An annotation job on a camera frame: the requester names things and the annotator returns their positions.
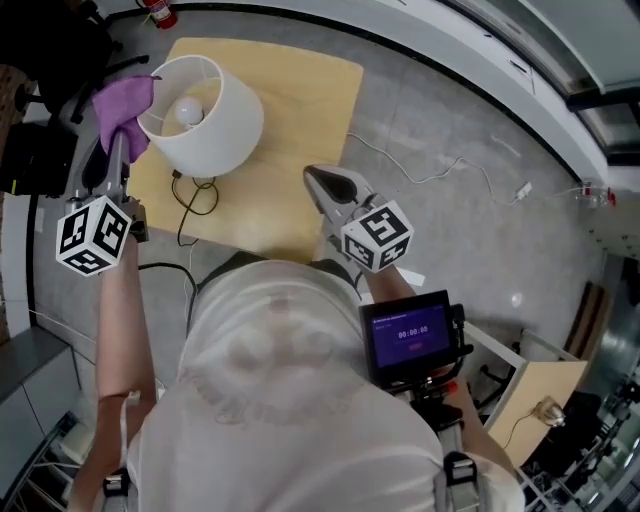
timer display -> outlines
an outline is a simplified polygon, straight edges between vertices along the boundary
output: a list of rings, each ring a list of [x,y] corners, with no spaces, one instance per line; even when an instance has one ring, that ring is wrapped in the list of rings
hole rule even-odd
[[[374,318],[372,331],[381,368],[433,354],[450,345],[442,305]]]

light bulb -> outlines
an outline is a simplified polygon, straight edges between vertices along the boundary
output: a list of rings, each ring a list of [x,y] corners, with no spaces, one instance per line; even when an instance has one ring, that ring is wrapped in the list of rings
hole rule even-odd
[[[176,102],[176,119],[187,128],[193,128],[204,118],[202,103],[192,96],[184,96]]]

gray floor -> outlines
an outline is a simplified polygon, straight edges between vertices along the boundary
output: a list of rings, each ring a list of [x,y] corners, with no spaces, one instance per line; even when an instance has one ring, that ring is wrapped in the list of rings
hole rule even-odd
[[[468,318],[513,341],[520,327],[562,345],[584,282],[597,279],[602,254],[577,224],[570,198],[550,198],[574,185],[560,165],[523,130],[461,85],[418,62],[357,37],[302,22],[253,14],[183,12],[173,29],[161,31],[142,18],[118,21],[112,33],[125,51],[119,58],[149,53],[145,73],[161,64],[180,37],[230,37],[281,43],[360,63],[364,79],[351,130],[394,155],[415,178],[441,173],[457,157],[483,166],[495,195],[511,200],[526,181],[531,197],[513,206],[493,203],[480,171],[460,166],[442,180],[411,184],[383,155],[357,140],[346,141],[342,164],[362,172],[389,199],[396,199],[416,228],[411,252],[400,266],[426,276],[419,292],[449,290]],[[96,136],[90,109],[79,131],[82,152]],[[54,260],[60,200],[41,200],[42,233],[35,238],[35,294],[40,311],[96,334],[98,278],[81,278]],[[198,243],[192,255],[196,279],[224,261],[232,249]],[[189,263],[172,234],[153,231],[141,246],[143,262]],[[158,377],[173,381],[184,343],[183,277],[170,270],[142,276],[145,311]],[[512,296],[522,303],[512,305]],[[43,320],[48,327],[50,323]],[[94,344],[58,326],[70,340],[89,397]]]

person's left arm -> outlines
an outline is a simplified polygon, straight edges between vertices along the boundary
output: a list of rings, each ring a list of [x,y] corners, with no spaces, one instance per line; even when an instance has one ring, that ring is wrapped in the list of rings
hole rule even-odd
[[[140,402],[127,409],[127,443],[156,403],[149,335],[138,275],[138,244],[129,236],[120,264],[102,274],[96,381],[98,418],[93,446],[73,483],[69,510],[91,511],[103,480],[119,469],[120,410],[130,392]]]

purple cloth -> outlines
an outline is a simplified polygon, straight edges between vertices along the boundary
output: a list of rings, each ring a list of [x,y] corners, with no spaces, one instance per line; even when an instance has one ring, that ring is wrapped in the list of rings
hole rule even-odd
[[[116,129],[122,129],[129,139],[131,163],[145,152],[149,139],[138,125],[137,117],[153,103],[153,81],[157,77],[131,76],[117,80],[96,93],[93,108],[100,125],[100,143],[109,153],[111,138]]]

